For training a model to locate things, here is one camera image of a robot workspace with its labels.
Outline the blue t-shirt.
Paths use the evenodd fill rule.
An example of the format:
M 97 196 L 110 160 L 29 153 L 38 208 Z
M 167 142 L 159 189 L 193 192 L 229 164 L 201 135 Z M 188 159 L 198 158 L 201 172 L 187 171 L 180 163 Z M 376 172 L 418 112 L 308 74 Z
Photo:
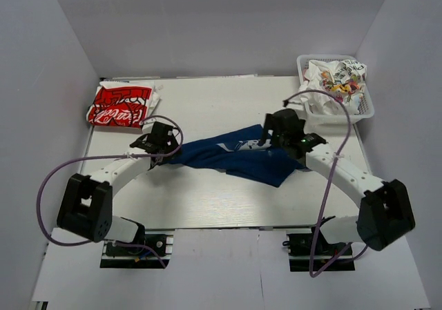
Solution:
M 182 146 L 182 153 L 167 163 L 191 168 L 224 171 L 278 188 L 294 171 L 307 169 L 269 142 L 258 144 L 263 128 L 256 124 L 217 137 L 200 139 Z

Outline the white printed t-shirt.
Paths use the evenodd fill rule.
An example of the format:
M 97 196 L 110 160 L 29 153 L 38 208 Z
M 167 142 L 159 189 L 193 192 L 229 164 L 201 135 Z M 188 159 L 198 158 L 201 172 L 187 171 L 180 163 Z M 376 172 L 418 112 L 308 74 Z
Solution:
M 356 115 L 365 96 L 366 74 L 367 66 L 353 59 L 312 59 L 304 72 L 301 94 L 295 101 L 308 103 L 314 113 L 321 115 L 342 115 L 339 103 L 343 103 L 350 115 Z

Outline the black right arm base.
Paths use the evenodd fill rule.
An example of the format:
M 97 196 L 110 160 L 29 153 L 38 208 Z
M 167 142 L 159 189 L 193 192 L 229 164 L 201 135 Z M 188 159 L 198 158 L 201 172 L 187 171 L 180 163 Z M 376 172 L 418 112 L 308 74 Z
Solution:
M 291 233 L 287 235 L 287 239 L 282 243 L 282 247 L 288 250 L 289 268 L 291 272 L 308 272 L 309 256 L 311 251 L 311 243 L 313 241 L 313 233 Z M 314 251 L 313 271 L 316 272 L 329 260 L 337 255 L 346 246 L 345 243 L 339 242 L 329 244 L 325 238 L 319 234 L 316 248 Z M 352 260 L 352 249 L 347 249 L 337 261 L 327 267 L 326 271 L 354 271 L 355 265 Z

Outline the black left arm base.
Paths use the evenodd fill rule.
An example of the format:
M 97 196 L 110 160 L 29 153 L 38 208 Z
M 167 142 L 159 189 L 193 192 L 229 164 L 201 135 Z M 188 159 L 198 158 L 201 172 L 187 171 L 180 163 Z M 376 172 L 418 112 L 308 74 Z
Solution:
M 173 231 L 147 230 L 142 247 L 119 246 L 105 241 L 100 260 L 101 269 L 164 269 L 173 250 Z

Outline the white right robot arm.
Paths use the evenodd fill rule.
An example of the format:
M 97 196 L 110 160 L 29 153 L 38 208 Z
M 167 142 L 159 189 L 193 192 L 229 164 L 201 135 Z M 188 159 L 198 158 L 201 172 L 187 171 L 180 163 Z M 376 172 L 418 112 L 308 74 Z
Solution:
M 283 149 L 288 156 L 309 170 L 328 179 L 358 207 L 355 216 L 330 220 L 318 216 L 312 229 L 312 246 L 324 240 L 329 244 L 360 242 L 381 251 L 412 231 L 416 222 L 408 191 L 399 180 L 387 182 L 357 168 L 316 133 L 306 134 L 296 112 L 286 108 L 265 117 L 261 144 Z

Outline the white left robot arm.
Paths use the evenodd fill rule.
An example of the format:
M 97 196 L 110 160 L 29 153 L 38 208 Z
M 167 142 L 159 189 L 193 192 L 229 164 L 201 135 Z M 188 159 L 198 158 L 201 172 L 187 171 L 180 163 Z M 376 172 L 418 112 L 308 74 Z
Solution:
M 57 226 L 91 242 L 111 240 L 140 244 L 144 225 L 113 214 L 113 198 L 138 175 L 181 153 L 174 131 L 177 126 L 154 122 L 150 132 L 138 137 L 123 155 L 89 174 L 68 180 Z

